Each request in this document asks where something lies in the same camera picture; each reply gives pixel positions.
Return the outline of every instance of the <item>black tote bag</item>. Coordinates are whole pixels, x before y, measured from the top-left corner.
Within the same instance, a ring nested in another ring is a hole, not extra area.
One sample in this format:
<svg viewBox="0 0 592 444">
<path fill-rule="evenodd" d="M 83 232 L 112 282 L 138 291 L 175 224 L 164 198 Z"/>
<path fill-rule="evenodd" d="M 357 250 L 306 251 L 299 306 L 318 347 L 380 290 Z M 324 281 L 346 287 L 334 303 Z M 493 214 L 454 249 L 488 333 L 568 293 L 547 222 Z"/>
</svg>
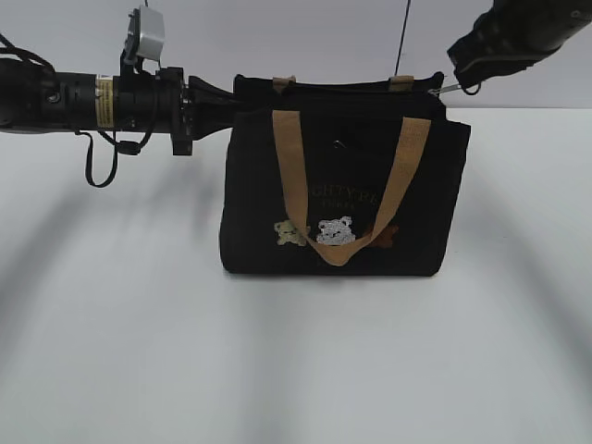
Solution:
<svg viewBox="0 0 592 444">
<path fill-rule="evenodd" d="M 224 267 L 263 275 L 436 274 L 470 128 L 448 121 L 427 91 L 304 89 L 275 92 L 236 116 L 220 229 Z"/>
</svg>

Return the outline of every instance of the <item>tan handle strap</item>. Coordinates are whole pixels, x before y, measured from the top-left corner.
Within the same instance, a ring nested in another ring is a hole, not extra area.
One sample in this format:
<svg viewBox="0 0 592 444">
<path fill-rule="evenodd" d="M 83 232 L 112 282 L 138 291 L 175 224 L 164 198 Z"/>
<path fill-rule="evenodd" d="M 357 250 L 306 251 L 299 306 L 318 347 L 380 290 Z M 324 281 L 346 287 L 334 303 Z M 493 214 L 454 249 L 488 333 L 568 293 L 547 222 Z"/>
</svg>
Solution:
<svg viewBox="0 0 592 444">
<path fill-rule="evenodd" d="M 274 90 L 277 93 L 282 94 L 286 88 L 290 86 L 292 82 L 296 81 L 296 77 L 274 77 Z"/>
<path fill-rule="evenodd" d="M 327 263 L 334 266 L 344 266 L 362 248 L 372 243 L 399 211 L 403 197 L 415 177 L 424 154 L 431 121 L 407 117 L 403 119 L 395 160 L 388 177 L 382 203 L 376 214 L 376 223 L 372 233 L 347 245 L 329 246 L 310 239 L 308 229 L 306 229 L 308 184 L 300 112 L 274 111 L 273 120 L 277 160 L 288 217 L 294 227 Z"/>
<path fill-rule="evenodd" d="M 388 90 L 392 93 L 410 93 L 414 83 L 414 76 L 391 77 L 388 79 Z"/>
</svg>

